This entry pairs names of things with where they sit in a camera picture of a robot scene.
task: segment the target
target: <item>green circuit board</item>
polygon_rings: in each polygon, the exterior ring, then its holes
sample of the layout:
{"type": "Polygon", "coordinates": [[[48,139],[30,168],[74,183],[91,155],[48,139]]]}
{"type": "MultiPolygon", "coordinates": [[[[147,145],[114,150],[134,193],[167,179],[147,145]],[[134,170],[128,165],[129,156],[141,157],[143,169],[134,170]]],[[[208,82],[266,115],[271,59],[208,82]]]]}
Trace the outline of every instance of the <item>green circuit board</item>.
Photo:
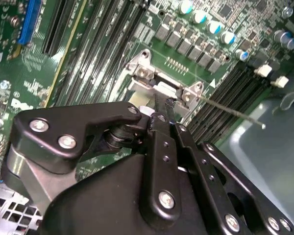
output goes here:
{"type": "MultiPolygon", "coordinates": [[[[283,0],[243,0],[239,3],[235,0],[194,0],[189,14],[180,13],[179,0],[153,0],[147,10],[142,10],[139,2],[75,0],[59,49],[50,56],[43,54],[42,48],[56,1],[41,1],[33,38],[28,45],[20,46],[17,39],[29,1],[0,0],[0,119],[4,122],[0,129],[0,163],[15,114],[26,109],[122,100],[130,81],[128,77],[120,77],[124,64],[146,48],[151,52],[151,64],[168,77],[185,86],[202,81],[206,97],[215,92],[236,66],[239,60],[235,52],[241,48],[250,57],[265,56],[266,60],[279,66],[281,74],[286,75],[294,68],[294,50],[281,47],[273,39],[277,30],[289,31],[294,37],[294,12],[287,19],[281,16],[286,7],[283,0]],[[193,23],[192,13],[196,9],[206,12],[205,22],[193,23]],[[3,12],[7,18],[2,19],[3,12]],[[16,28],[11,26],[15,16],[20,20],[16,28]],[[210,21],[220,23],[218,33],[207,31],[210,21]],[[164,24],[169,30],[160,40],[156,35],[164,24]],[[225,31],[236,35],[231,45],[220,41],[225,31]],[[172,46],[168,40],[174,32],[179,34],[180,40],[172,46]],[[185,39],[191,42],[191,47],[180,53],[178,49],[185,39]],[[210,72],[197,60],[189,58],[194,46],[218,61],[220,66],[216,71],[210,72]]],[[[289,5],[294,10],[294,0],[289,5]]],[[[198,104],[185,124],[202,105],[203,102],[198,104]]],[[[77,170],[79,178],[127,153],[125,149],[115,156],[82,163],[77,170]]]]}

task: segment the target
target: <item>surface-mount component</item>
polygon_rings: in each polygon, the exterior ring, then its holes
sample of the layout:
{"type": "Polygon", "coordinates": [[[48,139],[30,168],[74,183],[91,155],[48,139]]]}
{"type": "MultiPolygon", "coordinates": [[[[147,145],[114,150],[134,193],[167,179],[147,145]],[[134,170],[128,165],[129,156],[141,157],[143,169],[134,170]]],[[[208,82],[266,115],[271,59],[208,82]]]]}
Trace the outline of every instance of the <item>surface-mount component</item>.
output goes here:
{"type": "Polygon", "coordinates": [[[170,47],[175,47],[176,44],[181,40],[181,35],[177,32],[173,32],[167,40],[167,45],[170,47]]]}
{"type": "Polygon", "coordinates": [[[200,54],[201,54],[201,49],[199,49],[198,46],[194,46],[191,49],[191,52],[189,53],[188,58],[190,60],[196,61],[200,54]]]}
{"type": "Polygon", "coordinates": [[[221,63],[218,60],[212,59],[207,65],[207,70],[210,73],[215,73],[221,66],[221,63]]]}
{"type": "Polygon", "coordinates": [[[191,46],[192,46],[191,42],[187,39],[184,39],[181,45],[178,47],[177,52],[182,55],[186,55],[186,53],[191,48],[191,46]]]}
{"type": "Polygon", "coordinates": [[[221,24],[218,21],[209,21],[206,28],[208,32],[216,34],[221,30],[221,24]]]}
{"type": "Polygon", "coordinates": [[[235,42],[235,34],[229,31],[225,31],[221,34],[220,40],[224,44],[232,44],[235,42]]]}
{"type": "Polygon", "coordinates": [[[203,23],[206,20],[207,13],[203,10],[195,10],[192,13],[192,20],[195,24],[203,23]]]}
{"type": "Polygon", "coordinates": [[[211,60],[211,56],[208,55],[206,52],[203,52],[198,60],[198,64],[202,67],[206,67],[211,60]]]}
{"type": "Polygon", "coordinates": [[[26,16],[25,16],[22,33],[18,40],[19,44],[26,45],[31,41],[35,26],[36,26],[36,22],[39,16],[41,4],[42,4],[42,0],[29,1],[28,7],[26,9],[26,16]]]}
{"type": "Polygon", "coordinates": [[[162,24],[160,25],[160,27],[158,28],[155,37],[161,41],[165,40],[168,32],[169,32],[169,27],[166,24],[162,24]]]}

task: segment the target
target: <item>mounting hole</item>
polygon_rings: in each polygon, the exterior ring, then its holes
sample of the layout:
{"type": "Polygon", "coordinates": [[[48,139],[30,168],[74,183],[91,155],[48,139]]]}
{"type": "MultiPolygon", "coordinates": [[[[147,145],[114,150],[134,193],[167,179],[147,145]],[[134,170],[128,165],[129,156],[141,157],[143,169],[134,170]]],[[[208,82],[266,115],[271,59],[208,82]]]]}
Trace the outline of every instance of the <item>mounting hole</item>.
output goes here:
{"type": "Polygon", "coordinates": [[[160,10],[160,11],[159,11],[159,16],[160,16],[160,17],[163,17],[163,16],[165,15],[165,13],[166,13],[166,12],[165,12],[164,10],[160,10]]]}
{"type": "Polygon", "coordinates": [[[148,53],[146,51],[143,51],[142,52],[142,57],[145,58],[145,59],[148,58],[148,53]]]}
{"type": "Polygon", "coordinates": [[[161,121],[166,121],[166,118],[165,118],[163,115],[158,115],[158,118],[159,118],[161,121]]]}
{"type": "Polygon", "coordinates": [[[133,114],[137,114],[137,110],[133,107],[128,107],[128,110],[133,114]]]}
{"type": "Polygon", "coordinates": [[[170,161],[170,158],[168,156],[164,156],[163,160],[168,163],[170,161]]]}

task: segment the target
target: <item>screw hole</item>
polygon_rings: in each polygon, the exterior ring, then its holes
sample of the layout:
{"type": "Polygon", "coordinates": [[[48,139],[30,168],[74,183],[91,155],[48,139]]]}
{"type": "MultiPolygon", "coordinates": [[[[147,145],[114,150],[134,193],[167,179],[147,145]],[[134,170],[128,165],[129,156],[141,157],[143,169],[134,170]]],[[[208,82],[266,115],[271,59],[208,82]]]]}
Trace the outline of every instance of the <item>screw hole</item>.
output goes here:
{"type": "Polygon", "coordinates": [[[168,156],[164,156],[163,160],[168,163],[170,161],[170,158],[168,156]]]}

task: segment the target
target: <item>black metal arm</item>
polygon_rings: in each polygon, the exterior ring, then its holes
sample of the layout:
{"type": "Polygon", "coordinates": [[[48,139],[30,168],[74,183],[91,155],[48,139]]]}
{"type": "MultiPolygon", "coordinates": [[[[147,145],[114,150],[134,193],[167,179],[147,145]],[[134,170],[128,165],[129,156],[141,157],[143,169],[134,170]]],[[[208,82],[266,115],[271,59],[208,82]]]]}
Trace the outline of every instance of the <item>black metal arm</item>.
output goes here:
{"type": "Polygon", "coordinates": [[[215,146],[172,122],[170,101],[25,111],[1,177],[44,214],[43,235],[294,235],[294,225],[215,146]],[[77,163],[132,154],[76,183],[77,163]]]}

